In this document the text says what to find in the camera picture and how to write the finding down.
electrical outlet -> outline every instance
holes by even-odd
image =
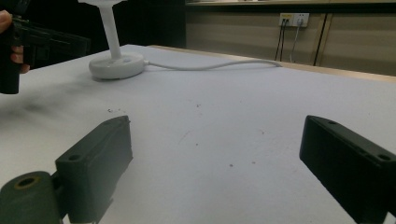
[[[282,21],[286,20],[286,26],[291,26],[293,23],[293,13],[280,13],[279,25],[282,25]]]
[[[294,13],[291,26],[299,26],[299,22],[302,22],[300,27],[306,27],[308,25],[309,13]]]

table surface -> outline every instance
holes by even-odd
[[[230,61],[124,46],[182,66]],[[101,223],[354,223],[299,160],[304,119],[337,121],[396,153],[396,84],[268,64],[92,79],[101,54],[33,70],[0,96],[0,185],[128,115],[134,160]]]

human hand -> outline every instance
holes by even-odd
[[[5,11],[0,11],[0,34],[2,34],[12,23],[11,15]],[[14,53],[10,55],[11,61],[14,63],[22,63],[21,74],[27,73],[30,70],[30,65],[23,63],[23,47],[11,47]]]

black handle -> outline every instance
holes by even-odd
[[[20,88],[21,64],[11,61],[11,46],[0,45],[0,92],[17,94]]]

round white base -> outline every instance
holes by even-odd
[[[134,77],[143,72],[145,61],[139,53],[122,55],[120,59],[114,60],[104,56],[90,61],[92,76],[100,79],[121,79]]]

